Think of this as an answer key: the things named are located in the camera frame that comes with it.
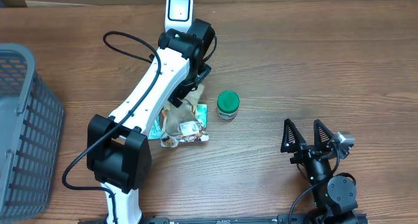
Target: basket handle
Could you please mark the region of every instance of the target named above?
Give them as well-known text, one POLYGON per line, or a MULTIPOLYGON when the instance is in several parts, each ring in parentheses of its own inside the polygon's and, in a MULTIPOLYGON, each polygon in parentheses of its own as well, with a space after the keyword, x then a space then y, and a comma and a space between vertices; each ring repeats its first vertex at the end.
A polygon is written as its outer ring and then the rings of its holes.
POLYGON ((17 52, 25 58, 27 63, 26 77, 20 92, 18 108, 16 109, 16 113, 19 115, 25 112, 26 102, 31 93, 33 77, 35 76, 35 58, 29 49, 20 44, 0 44, 0 50, 17 52))

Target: green can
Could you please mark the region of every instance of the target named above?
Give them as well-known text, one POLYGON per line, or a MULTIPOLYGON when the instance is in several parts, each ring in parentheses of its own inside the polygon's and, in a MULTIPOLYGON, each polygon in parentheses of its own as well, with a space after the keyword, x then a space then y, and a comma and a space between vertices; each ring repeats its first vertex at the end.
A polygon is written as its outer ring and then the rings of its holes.
POLYGON ((217 98, 217 114, 224 120, 235 118, 240 106, 240 98, 234 91, 224 91, 217 98))

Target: white label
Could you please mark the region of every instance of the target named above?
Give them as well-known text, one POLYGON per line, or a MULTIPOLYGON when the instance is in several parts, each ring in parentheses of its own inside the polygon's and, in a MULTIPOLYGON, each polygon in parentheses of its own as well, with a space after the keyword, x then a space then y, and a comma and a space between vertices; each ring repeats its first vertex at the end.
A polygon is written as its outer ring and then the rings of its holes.
POLYGON ((194 135, 199 132, 199 127, 195 121, 181 123, 179 126, 184 136, 194 135))

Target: plastic basket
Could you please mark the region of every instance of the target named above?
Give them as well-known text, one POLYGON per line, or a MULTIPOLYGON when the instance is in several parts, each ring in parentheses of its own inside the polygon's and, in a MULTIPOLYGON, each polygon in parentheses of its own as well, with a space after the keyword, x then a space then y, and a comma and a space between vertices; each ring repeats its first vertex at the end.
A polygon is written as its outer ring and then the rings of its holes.
POLYGON ((35 72, 32 53, 0 44, 0 223, 48 207, 64 109, 35 72))

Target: teal wrapper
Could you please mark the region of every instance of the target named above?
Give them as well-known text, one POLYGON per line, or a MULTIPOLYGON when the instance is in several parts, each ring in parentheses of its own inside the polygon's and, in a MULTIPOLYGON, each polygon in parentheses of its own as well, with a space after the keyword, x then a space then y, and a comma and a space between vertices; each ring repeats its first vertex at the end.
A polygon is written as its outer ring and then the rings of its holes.
MULTIPOLYGON (((206 128, 207 119, 208 119, 208 105, 198 104, 196 107, 195 117, 198 123, 202 127, 206 128)), ((162 134, 163 132, 161 131, 161 126, 159 124, 159 116, 158 116, 157 119, 154 121, 154 124, 152 125, 148 140, 160 139, 162 134)))

